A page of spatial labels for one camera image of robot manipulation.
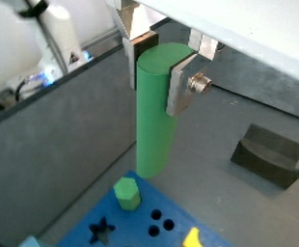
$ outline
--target gray wall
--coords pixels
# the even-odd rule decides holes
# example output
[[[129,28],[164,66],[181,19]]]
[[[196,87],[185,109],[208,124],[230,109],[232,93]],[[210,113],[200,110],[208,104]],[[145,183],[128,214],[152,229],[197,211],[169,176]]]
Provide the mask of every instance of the gray wall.
[[[41,232],[134,141],[120,50],[0,123],[0,243]]]

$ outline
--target black hole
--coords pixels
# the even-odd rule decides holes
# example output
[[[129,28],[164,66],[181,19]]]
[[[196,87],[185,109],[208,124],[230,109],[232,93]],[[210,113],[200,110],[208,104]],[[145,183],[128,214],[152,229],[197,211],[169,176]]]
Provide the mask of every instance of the black hole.
[[[166,231],[170,231],[172,229],[173,229],[173,227],[174,227],[174,223],[172,222],[172,220],[165,220],[165,222],[164,222],[164,228],[165,228],[165,230]]]
[[[150,213],[152,219],[153,220],[160,220],[161,216],[162,216],[162,213],[157,209],[153,209],[152,213]]]
[[[158,233],[160,233],[158,227],[157,227],[157,226],[150,226],[149,229],[148,229],[148,234],[149,234],[150,236],[157,236]]]

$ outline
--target cable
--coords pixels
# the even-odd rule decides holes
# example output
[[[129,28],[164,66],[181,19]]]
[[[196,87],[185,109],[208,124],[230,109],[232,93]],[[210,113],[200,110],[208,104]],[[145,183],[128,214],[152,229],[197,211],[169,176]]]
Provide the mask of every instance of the cable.
[[[20,100],[20,89],[21,89],[21,87],[22,87],[25,84],[26,84],[26,83],[25,83],[25,80],[22,80],[22,81],[20,82],[17,88],[16,88],[16,92],[14,92],[14,94],[16,94],[16,102],[18,102],[18,100]]]

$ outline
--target bolt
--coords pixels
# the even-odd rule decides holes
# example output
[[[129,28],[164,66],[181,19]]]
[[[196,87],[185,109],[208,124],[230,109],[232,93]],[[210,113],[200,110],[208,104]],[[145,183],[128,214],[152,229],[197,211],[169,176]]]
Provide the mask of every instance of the bolt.
[[[204,94],[208,91],[209,86],[210,80],[201,73],[197,73],[188,79],[188,87],[192,92]]]

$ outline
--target white surface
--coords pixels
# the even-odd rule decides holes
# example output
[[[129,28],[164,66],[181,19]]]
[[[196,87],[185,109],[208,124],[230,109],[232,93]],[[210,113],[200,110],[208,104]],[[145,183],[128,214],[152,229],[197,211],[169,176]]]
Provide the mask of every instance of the white surface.
[[[86,62],[69,12],[62,6],[53,3],[46,8],[40,18],[50,32],[69,72]],[[78,61],[69,64],[72,53],[78,57]]]
[[[136,2],[299,79],[299,1]]]
[[[81,45],[116,28],[104,0],[50,0],[49,2],[57,3],[68,10]]]
[[[41,51],[30,23],[0,3],[0,91],[5,88],[5,81],[36,67],[40,59]]]

